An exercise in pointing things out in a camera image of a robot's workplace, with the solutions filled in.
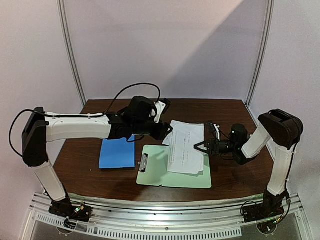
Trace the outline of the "white paper sheets stack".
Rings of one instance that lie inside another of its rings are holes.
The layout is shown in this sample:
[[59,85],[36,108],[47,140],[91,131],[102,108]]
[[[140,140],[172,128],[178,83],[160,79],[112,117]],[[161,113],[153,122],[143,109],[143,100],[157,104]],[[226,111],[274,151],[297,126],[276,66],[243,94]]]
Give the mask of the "white paper sheets stack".
[[204,170],[205,156],[194,149],[194,145],[204,141],[204,130],[173,132],[169,145],[167,171],[177,174],[197,175]]

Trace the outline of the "metal clipboard clip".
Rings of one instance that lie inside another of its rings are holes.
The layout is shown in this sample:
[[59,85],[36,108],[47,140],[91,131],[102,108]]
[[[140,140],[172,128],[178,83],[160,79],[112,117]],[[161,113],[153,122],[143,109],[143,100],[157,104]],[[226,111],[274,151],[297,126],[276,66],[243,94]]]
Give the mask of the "metal clipboard clip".
[[141,161],[139,162],[139,172],[145,173],[147,169],[149,155],[147,153],[143,153],[141,156]]

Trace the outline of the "green clipboard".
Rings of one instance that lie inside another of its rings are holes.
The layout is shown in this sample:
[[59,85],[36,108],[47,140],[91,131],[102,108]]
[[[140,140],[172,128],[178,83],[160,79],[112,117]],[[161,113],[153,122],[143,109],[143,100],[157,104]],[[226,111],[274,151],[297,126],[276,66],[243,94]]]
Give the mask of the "green clipboard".
[[204,156],[204,170],[198,174],[168,172],[169,147],[145,145],[142,155],[147,155],[145,171],[138,171],[136,183],[142,186],[209,189],[212,187],[209,156]]

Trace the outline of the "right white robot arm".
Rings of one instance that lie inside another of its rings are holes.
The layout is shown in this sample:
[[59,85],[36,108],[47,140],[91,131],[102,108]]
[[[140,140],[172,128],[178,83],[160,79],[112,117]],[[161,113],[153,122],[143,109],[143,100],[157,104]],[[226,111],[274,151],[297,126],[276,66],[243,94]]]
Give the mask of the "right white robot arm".
[[220,127],[208,122],[214,138],[195,144],[195,150],[209,156],[231,154],[233,160],[243,166],[254,160],[269,141],[275,145],[274,162],[265,196],[283,197],[287,191],[293,157],[304,131],[302,121],[281,109],[272,109],[258,117],[258,127],[252,135],[243,124],[231,126],[226,140],[221,139]]

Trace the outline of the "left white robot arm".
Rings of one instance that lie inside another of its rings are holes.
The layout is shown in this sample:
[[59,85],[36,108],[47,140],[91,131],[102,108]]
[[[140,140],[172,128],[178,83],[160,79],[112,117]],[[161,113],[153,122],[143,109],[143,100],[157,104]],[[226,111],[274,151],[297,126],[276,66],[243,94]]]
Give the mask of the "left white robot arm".
[[67,191],[57,176],[47,153],[47,143],[68,139],[129,140],[131,136],[150,136],[162,141],[173,127],[161,120],[161,113],[152,110],[145,116],[125,116],[121,112],[95,114],[57,114],[37,107],[22,132],[22,159],[55,202],[63,216],[74,213]]

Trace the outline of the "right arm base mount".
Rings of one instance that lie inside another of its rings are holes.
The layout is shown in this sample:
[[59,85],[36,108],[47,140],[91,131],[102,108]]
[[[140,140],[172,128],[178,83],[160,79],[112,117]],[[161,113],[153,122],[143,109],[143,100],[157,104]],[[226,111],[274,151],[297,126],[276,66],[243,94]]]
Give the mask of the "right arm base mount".
[[278,225],[289,214],[290,208],[290,201],[287,210],[285,210],[282,203],[271,206],[270,200],[264,200],[262,203],[248,200],[242,204],[240,214],[245,223],[255,223],[258,231],[268,236],[275,233]]

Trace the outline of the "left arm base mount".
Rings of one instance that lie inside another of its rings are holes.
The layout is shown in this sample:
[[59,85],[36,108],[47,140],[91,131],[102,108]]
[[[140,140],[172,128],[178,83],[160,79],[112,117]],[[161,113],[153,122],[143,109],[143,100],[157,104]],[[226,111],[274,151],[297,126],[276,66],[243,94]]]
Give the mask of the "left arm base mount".
[[77,222],[88,223],[92,215],[93,208],[81,202],[78,205],[73,205],[69,198],[61,201],[51,201],[48,212],[52,215],[65,218],[63,226],[74,230]]

